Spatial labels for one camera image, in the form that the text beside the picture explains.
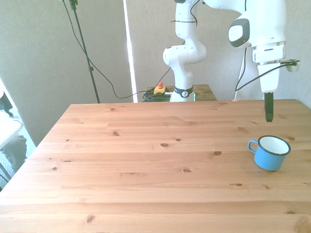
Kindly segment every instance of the white wall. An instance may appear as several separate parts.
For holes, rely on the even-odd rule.
[[[78,3],[89,57],[119,96],[130,95],[123,1]],[[38,145],[70,104],[96,103],[86,57],[59,0],[1,0],[0,15],[0,78]],[[102,103],[133,101],[117,99],[110,84],[98,72],[94,76]]]
[[[310,73],[307,65],[311,50],[311,2],[286,0],[287,59],[301,59],[300,71],[289,73],[283,68],[275,99],[297,99],[311,108]],[[175,35],[175,6],[173,0],[127,0],[130,32],[133,44],[134,66],[138,90],[153,86],[165,73],[167,66],[162,60],[166,47],[182,44]],[[232,47],[227,39],[228,28],[239,16],[237,12],[216,10],[207,5],[198,7],[198,33],[207,48],[207,59],[189,66],[194,73],[194,84],[208,84],[218,100],[234,98],[234,88],[239,77],[244,49]],[[241,84],[258,76],[252,63],[251,49],[246,56],[246,73]],[[173,85],[173,72],[164,78],[165,85]],[[259,80],[242,89],[238,99],[261,99]]]

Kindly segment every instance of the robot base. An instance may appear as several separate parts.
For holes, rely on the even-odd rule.
[[[171,95],[170,102],[193,102],[194,101],[194,93],[191,92],[188,97],[183,98],[178,93],[173,92]]]

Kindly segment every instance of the mug handle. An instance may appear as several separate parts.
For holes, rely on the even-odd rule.
[[[248,143],[248,149],[249,149],[251,152],[256,153],[256,151],[253,150],[253,149],[251,148],[251,143],[252,143],[252,142],[258,144],[258,141],[252,139],[252,140],[250,140],[249,143]]]

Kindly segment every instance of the light stand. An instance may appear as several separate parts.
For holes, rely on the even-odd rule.
[[[94,80],[94,76],[93,76],[94,68],[91,67],[90,62],[89,62],[89,58],[88,58],[87,51],[86,51],[86,45],[84,43],[84,39],[83,39],[83,36],[82,36],[82,31],[81,31],[79,19],[78,19],[77,12],[76,12],[76,9],[77,9],[76,5],[78,5],[78,0],[69,0],[69,2],[70,2],[70,5],[71,5],[71,9],[74,12],[74,16],[76,17],[76,21],[77,21],[77,25],[78,25],[78,28],[79,28],[79,33],[80,33],[80,37],[81,37],[84,53],[86,55],[87,64],[88,64],[88,70],[89,70],[89,73],[91,75],[91,79],[92,79],[92,83],[93,83],[93,87],[94,87],[97,103],[100,103],[98,92],[97,92],[97,88],[96,88],[96,84],[95,84],[95,80]]]

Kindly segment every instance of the wooden table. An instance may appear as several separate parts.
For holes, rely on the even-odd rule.
[[[250,139],[292,152],[259,168]],[[310,233],[311,112],[276,100],[72,105],[0,193],[2,233]]]
[[[174,86],[166,86],[169,92],[174,91]],[[209,85],[193,85],[193,92],[195,93],[196,101],[210,101],[216,100],[214,93],[210,89]]]

